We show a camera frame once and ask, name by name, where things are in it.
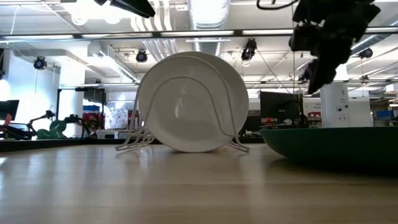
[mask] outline green object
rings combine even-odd
[[[307,164],[398,169],[398,127],[263,129],[275,152]]]
[[[39,129],[36,132],[36,135],[37,135],[37,139],[51,139],[52,138],[52,135],[46,129]]]
[[[55,120],[50,124],[50,130],[56,129],[60,132],[66,130],[67,124],[64,121]]]
[[[66,138],[65,135],[62,134],[61,131],[57,129],[50,130],[50,135],[52,139],[64,139]]]

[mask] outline pillar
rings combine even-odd
[[[60,84],[75,85],[84,84],[85,66],[70,59],[68,63],[61,66]],[[65,119],[71,114],[77,114],[80,118],[83,116],[83,97],[84,92],[75,90],[62,90],[60,94],[60,105],[58,118]],[[63,132],[67,137],[81,137],[81,126],[68,124]]]
[[[335,80],[347,80],[347,66],[336,69]],[[321,91],[322,126],[324,128],[350,127],[347,83],[325,85]]]

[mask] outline table surface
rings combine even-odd
[[[1,153],[0,223],[398,223],[398,178],[306,168],[250,147]]]

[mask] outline white plate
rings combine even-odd
[[[238,132],[248,115],[248,92],[239,73],[224,60],[200,52],[184,52],[166,58],[146,73],[139,87],[139,109],[145,119],[154,96],[147,127],[160,142],[179,151],[207,152],[233,138],[228,98],[218,72],[225,80]],[[163,85],[164,81],[181,76],[197,79],[209,89],[220,125],[228,136],[220,130],[209,93],[201,84],[178,78]]]

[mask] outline dish rack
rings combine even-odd
[[[232,121],[232,127],[233,127],[233,134],[228,134],[226,131],[224,131],[224,129],[221,127],[221,123],[220,123],[220,115],[219,112],[216,109],[215,106],[215,101],[213,98],[213,95],[211,94],[210,90],[207,88],[207,86],[205,84],[203,84],[200,80],[197,80],[196,78],[193,77],[187,77],[187,76],[178,76],[178,77],[172,77],[169,79],[166,79],[164,82],[162,82],[155,90],[154,94],[152,95],[152,98],[150,99],[150,103],[149,103],[149,107],[148,107],[148,111],[145,115],[145,120],[143,120],[143,124],[142,125],[142,121],[139,122],[140,125],[138,127],[138,130],[134,130],[133,128],[133,122],[130,122],[129,125],[129,129],[128,129],[128,133],[130,133],[125,142],[123,144],[121,144],[120,146],[116,146],[116,151],[125,151],[125,150],[137,150],[140,149],[142,147],[146,147],[148,146],[150,143],[152,143],[155,140],[154,135],[148,130],[146,124],[147,124],[147,120],[149,118],[150,115],[150,110],[152,109],[152,105],[154,102],[154,98],[158,92],[158,90],[164,86],[166,83],[172,81],[172,80],[176,80],[176,79],[191,79],[195,82],[198,82],[209,94],[210,99],[211,99],[211,103],[213,105],[213,109],[216,113],[216,118],[217,118],[217,122],[218,122],[218,127],[220,128],[220,131],[225,134],[226,136],[232,137],[233,139],[235,139],[236,142],[233,142],[233,139],[230,140],[229,143],[226,144],[226,146],[232,147],[233,149],[237,149],[239,151],[243,151],[243,152],[249,152],[250,148],[247,146],[244,146],[240,143],[239,138],[238,138],[238,132],[236,131],[236,127],[235,127],[235,121],[234,121],[234,116],[233,116],[233,112],[232,112],[232,106],[231,106],[231,98],[229,96],[229,91],[227,89],[226,86],[226,82],[225,79],[221,76],[221,74],[219,73],[219,71],[217,71],[216,68],[214,68],[218,74],[218,76],[221,78],[224,88],[226,90],[226,95],[227,95],[227,99],[228,99],[228,105],[229,105],[229,113],[231,115],[231,121]],[[137,105],[139,103],[139,94],[140,94],[140,89],[141,89],[141,85],[138,86],[138,90],[137,90],[137,95],[136,95],[136,100],[134,101],[134,109],[133,109],[133,114],[132,117],[134,118],[136,116],[136,111],[137,111]],[[130,140],[132,138],[135,138],[135,140],[132,143],[129,143]]]

